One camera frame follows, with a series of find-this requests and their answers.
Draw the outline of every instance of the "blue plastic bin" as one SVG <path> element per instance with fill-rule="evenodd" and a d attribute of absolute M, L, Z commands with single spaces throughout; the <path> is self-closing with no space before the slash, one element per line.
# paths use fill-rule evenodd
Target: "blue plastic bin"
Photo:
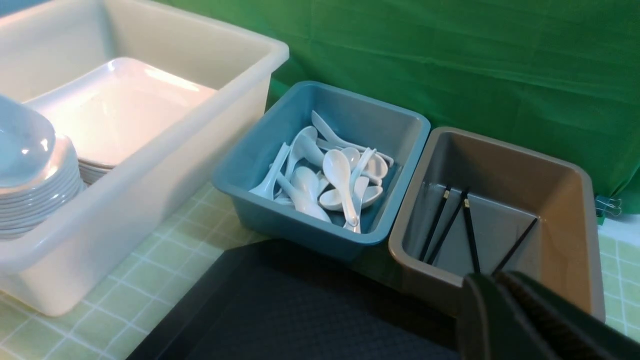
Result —
<path fill-rule="evenodd" d="M 311 125 L 315 110 L 343 139 L 394 158 L 381 199 L 363 211 L 362 234 L 310 217 L 249 192 L 269 170 L 280 145 Z M 332 86 L 306 81 L 293 86 L 235 144 L 215 169 L 213 185 L 231 196 L 243 225 L 285 238 L 343 261 L 389 235 L 431 125 L 422 115 Z M 341 213 L 330 214 L 334 218 Z"/>

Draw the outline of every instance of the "chopstick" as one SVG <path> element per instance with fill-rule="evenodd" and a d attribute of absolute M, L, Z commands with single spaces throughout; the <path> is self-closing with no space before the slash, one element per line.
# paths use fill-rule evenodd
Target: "chopstick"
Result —
<path fill-rule="evenodd" d="M 449 193 L 451 193 L 451 185 L 447 185 L 447 188 L 442 194 L 442 199 L 440 199 L 436 214 L 431 221 L 431 228 L 429 229 L 429 233 L 427 234 L 427 240 L 425 240 L 424 245 L 422 246 L 422 250 L 420 251 L 420 257 L 418 258 L 418 260 L 420 261 L 424 261 L 424 258 L 427 256 L 427 250 L 429 250 L 429 245 L 431 245 L 431 239 L 433 238 L 433 234 L 435 233 L 438 222 L 440 221 L 442 210 L 444 210 L 444 206 L 447 204 Z"/>
<path fill-rule="evenodd" d="M 507 254 L 504 256 L 504 258 L 502 258 L 502 260 L 500 261 L 500 263 L 498 264 L 498 266 L 496 266 L 495 270 L 491 273 L 491 275 L 495 275 L 498 271 L 502 270 L 502 268 L 504 268 L 504 265 L 507 264 L 507 262 L 509 261 L 509 259 L 511 259 L 513 253 L 516 252 L 516 250 L 518 250 L 518 247 L 520 246 L 520 244 L 525 240 L 525 238 L 527 237 L 527 235 L 529 234 L 529 231 L 531 231 L 531 229 L 533 229 L 533 225 L 536 225 L 536 222 L 538 221 L 538 218 L 533 218 L 533 221 L 531 222 L 531 224 L 529 224 L 529 226 L 527 227 L 527 229 L 524 231 L 524 233 L 522 233 L 522 235 L 520 235 L 520 237 L 516 240 L 516 242 L 513 244 L 513 246 L 509 249 L 509 251 L 507 252 Z"/>
<path fill-rule="evenodd" d="M 444 232 L 442 233 L 442 235 L 440 235 L 440 239 L 438 239 L 438 242 L 436 242 L 436 246 L 431 252 L 429 259 L 427 260 L 427 264 L 433 265 L 433 262 L 438 256 L 438 252 L 440 251 L 440 248 L 442 247 L 442 244 L 444 243 L 444 240 L 446 239 L 447 234 L 449 234 L 449 230 L 451 230 L 451 226 L 453 226 L 453 222 L 456 220 L 456 216 L 458 216 L 458 213 L 460 212 L 460 208 L 462 208 L 462 205 L 464 204 L 468 193 L 469 193 L 469 188 L 466 188 L 465 191 L 462 192 L 460 201 L 456 206 L 456 209 L 453 211 L 453 215 L 451 215 L 451 218 L 449 219 L 447 226 L 444 228 Z"/>
<path fill-rule="evenodd" d="M 467 228 L 467 240 L 469 241 L 469 251 L 471 252 L 471 261 L 474 264 L 474 272 L 480 273 L 480 260 L 478 260 L 478 249 L 476 247 L 476 236 L 474 234 L 474 225 L 471 221 L 471 207 L 467 195 L 463 198 L 465 207 L 462 212 L 465 216 L 465 227 Z"/>

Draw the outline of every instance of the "green tablecloth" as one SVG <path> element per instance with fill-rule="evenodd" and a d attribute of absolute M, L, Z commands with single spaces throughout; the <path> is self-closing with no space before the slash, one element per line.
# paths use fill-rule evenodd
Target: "green tablecloth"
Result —
<path fill-rule="evenodd" d="M 576 163 L 607 196 L 639 168 L 637 0 L 161 1 L 289 44 L 271 100 L 315 79 Z"/>

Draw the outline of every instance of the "white square plate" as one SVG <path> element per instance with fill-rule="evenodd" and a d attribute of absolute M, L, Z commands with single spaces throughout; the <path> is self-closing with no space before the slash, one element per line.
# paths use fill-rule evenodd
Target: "white square plate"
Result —
<path fill-rule="evenodd" d="M 73 141 L 82 162 L 114 167 L 216 91 L 117 58 L 25 104 Z"/>

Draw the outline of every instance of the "black tray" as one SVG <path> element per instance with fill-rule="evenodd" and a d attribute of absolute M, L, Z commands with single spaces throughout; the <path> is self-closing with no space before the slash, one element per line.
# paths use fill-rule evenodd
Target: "black tray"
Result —
<path fill-rule="evenodd" d="M 226 251 L 129 359 L 458 359 L 453 318 L 283 240 Z"/>

